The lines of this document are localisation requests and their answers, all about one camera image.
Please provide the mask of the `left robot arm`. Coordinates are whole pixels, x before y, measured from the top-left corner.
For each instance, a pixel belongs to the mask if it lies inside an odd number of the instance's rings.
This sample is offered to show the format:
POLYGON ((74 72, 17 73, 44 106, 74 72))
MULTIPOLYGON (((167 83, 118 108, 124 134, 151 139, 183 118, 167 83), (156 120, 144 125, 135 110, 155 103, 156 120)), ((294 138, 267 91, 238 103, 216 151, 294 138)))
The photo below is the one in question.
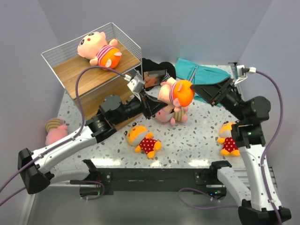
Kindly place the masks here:
POLYGON ((125 104, 118 95, 107 96, 98 114, 84 121, 76 131, 46 147, 34 151, 25 148, 18 153, 18 170, 27 193, 36 194, 46 189, 55 177, 51 169, 78 151, 112 136, 116 125, 141 113, 150 119, 166 106, 144 91, 125 104))

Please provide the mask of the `large black-haired boy plush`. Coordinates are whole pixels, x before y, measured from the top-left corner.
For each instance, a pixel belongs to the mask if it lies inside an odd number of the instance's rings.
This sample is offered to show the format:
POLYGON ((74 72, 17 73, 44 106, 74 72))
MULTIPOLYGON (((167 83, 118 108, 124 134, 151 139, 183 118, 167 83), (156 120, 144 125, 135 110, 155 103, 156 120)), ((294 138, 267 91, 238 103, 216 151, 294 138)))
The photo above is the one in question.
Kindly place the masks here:
POLYGON ((91 32, 79 43, 77 53, 89 60, 91 66, 116 68, 120 62, 122 52, 117 48, 118 40, 106 40, 104 32, 91 32))

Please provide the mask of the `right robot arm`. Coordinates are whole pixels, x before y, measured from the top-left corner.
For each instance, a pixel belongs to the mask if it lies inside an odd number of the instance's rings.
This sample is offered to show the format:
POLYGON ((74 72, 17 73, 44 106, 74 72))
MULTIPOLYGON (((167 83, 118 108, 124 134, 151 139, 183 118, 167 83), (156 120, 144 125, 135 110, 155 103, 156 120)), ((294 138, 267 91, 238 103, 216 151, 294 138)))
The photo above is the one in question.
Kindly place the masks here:
POLYGON ((238 119, 231 135, 243 159, 249 185, 221 161, 211 164, 209 179, 214 184, 222 183, 235 199, 241 223, 280 225, 291 219, 290 210, 282 206, 274 189, 266 159, 261 123, 269 119, 270 101, 262 96, 244 101, 231 78, 216 84, 194 84, 191 89, 210 105, 221 104, 238 119))

